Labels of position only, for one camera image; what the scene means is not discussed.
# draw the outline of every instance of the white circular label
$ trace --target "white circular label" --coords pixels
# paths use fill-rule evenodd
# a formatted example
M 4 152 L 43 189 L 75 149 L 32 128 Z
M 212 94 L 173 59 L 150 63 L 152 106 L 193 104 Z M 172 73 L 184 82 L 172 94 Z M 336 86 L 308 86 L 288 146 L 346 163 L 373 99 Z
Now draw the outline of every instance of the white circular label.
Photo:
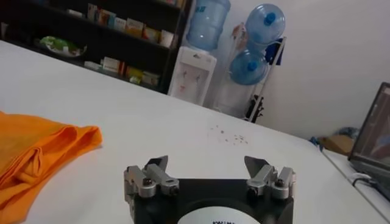
M 178 224 L 260 224 L 250 215 L 220 206 L 204 207 L 185 214 Z

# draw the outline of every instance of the water bottle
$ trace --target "water bottle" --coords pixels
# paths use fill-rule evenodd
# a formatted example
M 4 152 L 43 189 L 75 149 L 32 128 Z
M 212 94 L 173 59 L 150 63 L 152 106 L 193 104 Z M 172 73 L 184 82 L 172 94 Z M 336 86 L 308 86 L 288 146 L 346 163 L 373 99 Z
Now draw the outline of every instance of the water bottle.
M 189 44 L 205 51 L 216 49 L 229 10 L 229 0 L 197 0 L 186 36 Z
M 254 85 L 265 77 L 266 68 L 267 61 L 262 54 L 245 50 L 230 64 L 230 77 L 240 85 Z
M 283 12 L 276 5 L 262 4 L 250 13 L 245 28 L 248 33 L 248 50 L 259 53 L 285 31 Z

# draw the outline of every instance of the white table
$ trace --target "white table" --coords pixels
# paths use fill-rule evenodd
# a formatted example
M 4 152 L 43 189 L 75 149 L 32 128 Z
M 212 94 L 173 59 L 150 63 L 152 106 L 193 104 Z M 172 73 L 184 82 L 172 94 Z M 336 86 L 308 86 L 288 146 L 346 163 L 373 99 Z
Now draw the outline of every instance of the white table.
M 344 155 L 323 150 L 324 155 L 335 165 L 335 167 L 345 176 L 345 178 L 352 183 L 350 176 L 356 171 L 348 162 L 348 158 Z M 384 198 L 377 190 L 364 184 L 363 182 L 356 182 L 356 189 L 361 195 L 390 223 L 390 202 Z
M 98 125 L 104 137 L 102 148 L 49 181 L 27 223 L 132 223 L 123 170 L 162 155 L 169 155 L 167 173 L 177 178 L 249 178 L 245 155 L 264 158 L 279 170 L 292 167 L 296 224 L 386 223 L 304 139 L 1 41 L 0 70 L 0 110 Z

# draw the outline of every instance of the white wall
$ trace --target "white wall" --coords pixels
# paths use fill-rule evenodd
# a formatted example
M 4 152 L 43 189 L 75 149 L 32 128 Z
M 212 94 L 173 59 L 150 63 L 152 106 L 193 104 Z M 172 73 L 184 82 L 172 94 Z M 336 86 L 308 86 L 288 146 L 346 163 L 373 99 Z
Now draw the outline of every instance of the white wall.
M 229 35 L 258 4 L 273 3 L 286 15 L 282 66 L 265 89 L 260 124 L 309 138 L 359 127 L 382 81 L 390 82 L 390 1 L 230 0 L 232 9 L 213 53 L 220 78 Z

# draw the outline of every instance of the blue bottle cap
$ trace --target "blue bottle cap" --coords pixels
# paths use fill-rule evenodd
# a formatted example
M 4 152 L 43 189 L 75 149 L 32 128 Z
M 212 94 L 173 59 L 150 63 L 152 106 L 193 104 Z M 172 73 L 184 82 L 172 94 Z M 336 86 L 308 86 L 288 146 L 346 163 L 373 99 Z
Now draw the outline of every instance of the blue bottle cap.
M 268 13 L 264 19 L 264 25 L 270 26 L 276 19 L 275 13 Z
M 254 70 L 257 69 L 257 66 L 258 66 L 258 65 L 257 65 L 257 62 L 251 61 L 251 62 L 248 63 L 247 69 L 248 69 L 248 71 L 253 72 Z

